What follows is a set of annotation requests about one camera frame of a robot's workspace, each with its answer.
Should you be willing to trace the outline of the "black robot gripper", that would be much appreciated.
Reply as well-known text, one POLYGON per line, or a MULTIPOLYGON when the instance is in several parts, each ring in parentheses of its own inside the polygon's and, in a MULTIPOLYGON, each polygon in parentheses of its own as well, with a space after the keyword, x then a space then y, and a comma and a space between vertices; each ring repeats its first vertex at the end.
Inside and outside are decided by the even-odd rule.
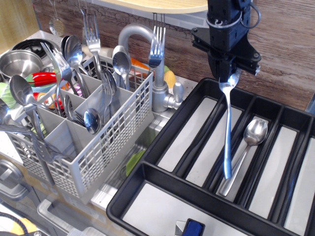
POLYGON ((231 27, 218 22, 191 30, 193 46, 207 53, 214 78, 227 82, 237 68, 256 75, 261 55, 248 41, 250 14, 240 15, 231 27))

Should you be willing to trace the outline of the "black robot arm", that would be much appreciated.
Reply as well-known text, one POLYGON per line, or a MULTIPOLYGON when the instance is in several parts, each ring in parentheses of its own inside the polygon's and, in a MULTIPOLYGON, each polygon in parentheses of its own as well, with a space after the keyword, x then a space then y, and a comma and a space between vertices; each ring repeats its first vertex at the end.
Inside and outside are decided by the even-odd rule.
POLYGON ((251 10, 259 13, 250 0, 210 0, 208 27, 191 30, 193 46, 207 53, 212 75, 221 82, 241 70, 253 75, 260 70, 261 55, 248 40, 251 10))

